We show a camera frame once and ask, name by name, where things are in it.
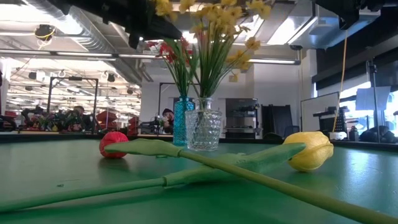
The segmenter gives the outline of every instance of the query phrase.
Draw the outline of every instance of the pipe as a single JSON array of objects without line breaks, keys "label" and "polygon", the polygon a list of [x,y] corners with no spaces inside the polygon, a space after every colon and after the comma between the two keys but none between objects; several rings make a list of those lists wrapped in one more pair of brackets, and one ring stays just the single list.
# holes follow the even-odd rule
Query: pipe
[{"label": "pipe", "polygon": [[[103,37],[102,33],[82,13],[79,8],[72,6],[69,14],[65,15],[61,10],[47,0],[22,0],[58,21],[57,28],[66,34],[83,34],[90,38],[76,38],[75,42],[89,52],[115,52],[113,46]],[[123,78],[131,83],[141,84],[142,78],[126,62],[117,58],[114,62],[106,62],[121,72]]]}]

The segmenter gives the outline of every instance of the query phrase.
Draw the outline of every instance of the table surface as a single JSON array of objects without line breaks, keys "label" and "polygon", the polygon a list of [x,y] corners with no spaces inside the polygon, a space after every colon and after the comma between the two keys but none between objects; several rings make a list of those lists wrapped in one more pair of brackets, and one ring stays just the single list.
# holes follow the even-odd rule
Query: table surface
[{"label": "table surface", "polygon": [[[103,159],[99,141],[0,145],[0,201],[161,177],[198,166],[181,158],[127,155]],[[262,144],[220,144],[224,152],[253,153]],[[398,217],[398,154],[335,148],[312,173],[284,164],[271,177]],[[0,223],[354,223],[245,180],[153,187],[55,203],[0,215]]]}]

